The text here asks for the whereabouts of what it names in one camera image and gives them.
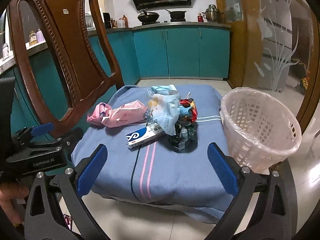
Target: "blue blanket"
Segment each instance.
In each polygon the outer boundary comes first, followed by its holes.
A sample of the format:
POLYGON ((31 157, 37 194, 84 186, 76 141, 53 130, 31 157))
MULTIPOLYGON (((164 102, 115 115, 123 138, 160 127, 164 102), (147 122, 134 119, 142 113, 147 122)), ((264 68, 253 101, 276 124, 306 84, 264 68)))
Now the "blue blanket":
MULTIPOLYGON (((176 88, 182 98, 191 92, 198 111, 198 141, 189 145, 184 153, 174 152, 166 136, 129 149, 125 135, 142 128, 146 125, 143 123, 115 128, 90 127, 74 149, 72 162, 77 165, 100 143, 105 144, 108 159, 92 188, 94 192, 134 203, 171 206, 203 222, 217 223, 233 198, 225 192, 207 157, 207 148, 212 142, 228 155, 219 114, 221 96, 209 85, 176 88)), ((108 104, 118 108, 140 100, 147 105, 148 90, 150 88, 125 86, 108 104)))

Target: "countertop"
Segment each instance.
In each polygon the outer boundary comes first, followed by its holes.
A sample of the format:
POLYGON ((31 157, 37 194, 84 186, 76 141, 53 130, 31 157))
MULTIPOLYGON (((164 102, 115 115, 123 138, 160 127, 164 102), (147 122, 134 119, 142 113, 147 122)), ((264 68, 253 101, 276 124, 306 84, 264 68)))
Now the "countertop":
POLYGON ((215 22, 207 22, 207 23, 199 23, 199 22, 168 22, 168 23, 156 23, 149 25, 141 25, 133 28, 116 28, 116 29, 107 29, 107 33, 114 32, 125 32, 125 31, 137 31, 142 29, 150 29, 157 27, 169 27, 169 26, 209 26, 209 27, 217 27, 217 28, 226 28, 226 30, 230 30, 231 26, 227 24, 220 24, 215 22))
MULTIPOLYGON (((157 23, 157 24, 149 24, 149 25, 141 25, 136 26, 133 28, 117 28, 117 29, 106 29, 107 33, 114 33, 114 32, 125 32, 125 31, 137 31, 142 29, 150 29, 150 28, 157 28, 157 27, 168 27, 168 26, 209 26, 215 28, 222 28, 227 31, 231 31, 231 26, 227 24, 219 24, 214 22, 208 23, 199 23, 199 22, 168 22, 168 23, 157 23)), ((97 35, 96 30, 89 30, 89 36, 97 35)), ((28 55, 31 56, 41 50, 47 49, 48 46, 45 41, 37 43, 35 45, 27 47, 28 55)), ((5 59, 4 61, 0 59, 0 75, 13 67, 16 64, 15 58, 13 56, 12 51, 9 54, 10 56, 5 59)))

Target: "metal screw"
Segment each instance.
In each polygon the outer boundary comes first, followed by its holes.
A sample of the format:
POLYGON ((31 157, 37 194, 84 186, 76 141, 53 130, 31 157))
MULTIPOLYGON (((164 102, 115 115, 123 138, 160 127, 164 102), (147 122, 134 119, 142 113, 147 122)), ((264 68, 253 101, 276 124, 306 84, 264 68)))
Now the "metal screw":
POLYGON ((73 168, 66 168, 64 173, 70 175, 73 172, 73 168))
POLYGON ((37 178, 41 179, 43 177, 43 175, 44 175, 43 172, 40 171, 37 173, 37 178))
POLYGON ((274 176, 274 177, 279 177, 280 174, 279 174, 278 171, 273 171, 273 172, 272 172, 272 176, 274 176))
POLYGON ((250 168, 247 167, 247 166, 243 166, 243 167, 241 168, 241 170, 242 170, 243 173, 250 173, 250 168))

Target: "pot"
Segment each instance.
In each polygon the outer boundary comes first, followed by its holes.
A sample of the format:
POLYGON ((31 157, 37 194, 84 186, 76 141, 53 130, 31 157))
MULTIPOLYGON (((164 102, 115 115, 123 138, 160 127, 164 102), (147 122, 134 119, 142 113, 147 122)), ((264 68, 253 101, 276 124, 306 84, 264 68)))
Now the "pot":
POLYGON ((223 14, 214 4, 210 4, 209 8, 205 10, 205 13, 202 13, 205 14, 205 18, 210 22, 220 22, 221 14, 223 14))
POLYGON ((186 12, 187 12, 187 11, 173 11, 173 12, 171 12, 167 9, 165 9, 165 10, 170 13, 171 19, 184 19, 186 16, 186 12))
POLYGON ((146 10, 142 11, 143 13, 138 15, 138 20, 142 23, 155 22, 160 16, 156 12, 146 12, 146 10))

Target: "pink plastic bag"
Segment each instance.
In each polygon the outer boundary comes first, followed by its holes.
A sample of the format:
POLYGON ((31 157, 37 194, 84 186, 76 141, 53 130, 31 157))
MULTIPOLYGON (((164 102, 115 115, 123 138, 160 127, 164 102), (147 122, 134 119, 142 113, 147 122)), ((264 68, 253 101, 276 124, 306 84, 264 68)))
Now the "pink plastic bag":
POLYGON ((92 116, 88 116, 87 122, 105 125, 109 128, 118 127, 144 120, 143 115, 146 110, 147 107, 139 100, 113 110, 108 104, 100 103, 96 106, 92 116))

